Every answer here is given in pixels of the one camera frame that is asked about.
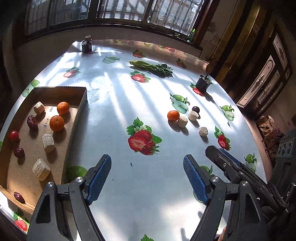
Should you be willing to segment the small orange tangerine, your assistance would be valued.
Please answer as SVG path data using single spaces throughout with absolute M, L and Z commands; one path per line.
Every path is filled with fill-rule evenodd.
M 180 113 L 177 110 L 171 110 L 167 114 L 169 121 L 177 121 L 180 118 Z

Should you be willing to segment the red jujube at tray edge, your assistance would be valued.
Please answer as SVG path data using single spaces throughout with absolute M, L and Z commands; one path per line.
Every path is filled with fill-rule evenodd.
M 15 198 L 18 202 L 20 202 L 21 204 L 25 204 L 25 203 L 26 203 L 25 199 L 23 198 L 23 196 L 22 196 L 20 193 L 18 193 L 18 192 L 14 192 L 13 195 L 14 195 L 14 198 Z

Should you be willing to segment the red cherry tomato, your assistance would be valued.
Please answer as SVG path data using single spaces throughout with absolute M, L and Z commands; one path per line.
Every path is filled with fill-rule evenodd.
M 18 143 L 20 141 L 20 136 L 17 131 L 11 131 L 9 134 L 9 139 L 11 142 Z

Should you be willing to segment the dark ink bottle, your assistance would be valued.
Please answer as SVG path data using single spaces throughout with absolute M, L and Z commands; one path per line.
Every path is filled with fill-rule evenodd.
M 85 36 L 85 39 L 81 43 L 83 53 L 92 52 L 92 37 L 90 35 Z

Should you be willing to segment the small dark red jujube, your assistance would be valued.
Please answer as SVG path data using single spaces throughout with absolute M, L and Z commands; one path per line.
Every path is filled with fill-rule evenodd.
M 14 151 L 14 155 L 18 159 L 22 159 L 25 156 L 25 151 L 23 148 L 16 148 Z

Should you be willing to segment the sugarcane chunk beside tangerine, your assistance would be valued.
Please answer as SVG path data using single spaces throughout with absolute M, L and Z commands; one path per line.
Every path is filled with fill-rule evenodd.
M 177 125 L 179 128 L 184 128 L 188 123 L 188 119 L 185 116 L 180 116 L 177 120 Z

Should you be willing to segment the black plant pot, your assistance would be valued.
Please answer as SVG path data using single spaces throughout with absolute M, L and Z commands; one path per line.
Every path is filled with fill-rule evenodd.
M 201 93 L 207 91 L 208 87 L 212 84 L 211 79 L 209 78 L 209 74 L 207 73 L 205 76 L 200 75 L 200 78 L 195 84 L 196 89 L 198 89 Z

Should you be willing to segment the carved wooden root ornament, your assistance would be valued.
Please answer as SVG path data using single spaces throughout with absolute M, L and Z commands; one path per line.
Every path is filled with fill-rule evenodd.
M 262 142 L 266 148 L 273 148 L 280 143 L 280 139 L 285 136 L 285 134 L 276 127 L 273 118 L 269 115 L 261 116 L 256 122 L 259 132 L 262 135 Z

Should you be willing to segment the large orange tangerine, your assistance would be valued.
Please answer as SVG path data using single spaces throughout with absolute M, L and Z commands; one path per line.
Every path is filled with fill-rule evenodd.
M 59 116 L 55 115 L 50 119 L 50 128 L 53 132 L 60 132 L 64 128 L 65 121 L 64 119 Z

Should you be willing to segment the green bottle on windowsill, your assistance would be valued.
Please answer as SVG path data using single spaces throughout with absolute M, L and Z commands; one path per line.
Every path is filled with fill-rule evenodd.
M 190 33 L 190 35 L 189 35 L 189 42 L 192 42 L 192 40 L 193 40 L 193 38 L 194 38 L 194 35 L 195 35 L 195 29 L 193 29 L 193 30 L 191 30 L 191 33 Z

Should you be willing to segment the large wrinkled red jujube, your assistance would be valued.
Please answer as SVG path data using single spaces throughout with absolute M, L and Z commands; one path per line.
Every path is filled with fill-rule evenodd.
M 37 130 L 38 129 L 38 122 L 35 116 L 30 115 L 27 118 L 27 125 L 30 130 Z

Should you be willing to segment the fruit print tablecloth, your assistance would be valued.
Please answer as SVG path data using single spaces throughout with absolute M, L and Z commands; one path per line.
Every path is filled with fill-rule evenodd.
M 189 240 L 205 211 L 183 168 L 191 154 L 207 171 L 226 180 L 205 155 L 208 146 L 221 148 L 214 132 L 229 139 L 230 155 L 244 162 L 256 157 L 251 168 L 261 179 L 265 171 L 251 130 L 237 105 L 218 82 L 205 95 L 191 88 L 205 64 L 185 54 L 184 67 L 177 51 L 153 44 L 93 41 L 93 53 L 81 52 L 74 42 L 66 53 L 38 70 L 23 87 L 1 131 L 1 146 L 13 114 L 36 87 L 85 87 L 87 102 L 75 129 L 67 162 L 67 182 L 95 166 L 102 155 L 111 157 L 111 170 L 91 206 L 106 240 Z M 130 65 L 130 60 L 167 64 L 172 77 L 160 77 Z M 200 118 L 188 119 L 192 107 Z M 167 114 L 177 110 L 188 123 L 179 128 Z M 199 128 L 208 135 L 201 137 Z

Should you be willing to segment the green leafy vegetable bunch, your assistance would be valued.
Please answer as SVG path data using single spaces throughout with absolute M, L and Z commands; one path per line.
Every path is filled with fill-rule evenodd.
M 151 64 L 141 60 L 130 60 L 130 65 L 137 69 L 145 70 L 160 77 L 172 77 L 173 71 L 167 64 Z

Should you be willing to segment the large sugarcane chunk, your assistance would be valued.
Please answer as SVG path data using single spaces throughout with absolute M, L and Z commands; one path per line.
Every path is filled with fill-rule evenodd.
M 55 143 L 53 136 L 49 133 L 45 133 L 42 137 L 43 148 L 46 153 L 50 153 L 55 150 Z

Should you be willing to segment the brown cardboard tray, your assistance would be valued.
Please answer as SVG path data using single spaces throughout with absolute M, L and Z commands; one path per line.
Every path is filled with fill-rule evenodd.
M 45 111 L 37 115 L 34 105 L 40 101 Z M 50 129 L 51 117 L 58 115 L 57 104 L 65 101 L 70 105 L 69 113 L 65 115 L 65 126 L 60 132 Z M 1 192 L 9 200 L 9 206 L 15 205 L 25 214 L 32 215 L 38 199 L 47 182 L 64 184 L 67 181 L 66 169 L 71 145 L 74 140 L 75 129 L 79 125 L 79 118 L 87 102 L 85 87 L 59 86 L 36 87 L 23 100 L 10 122 L 1 146 Z M 30 130 L 27 125 L 28 116 L 33 115 L 38 122 L 37 130 Z M 11 142 L 9 134 L 17 131 L 20 136 L 18 143 Z M 53 136 L 55 150 L 46 153 L 43 148 L 42 137 L 45 133 Z M 18 159 L 14 155 L 16 148 L 23 148 L 25 156 Z M 49 176 L 40 181 L 32 172 L 34 163 L 43 159 L 51 169 Z M 26 203 L 21 204 L 13 193 L 20 193 Z

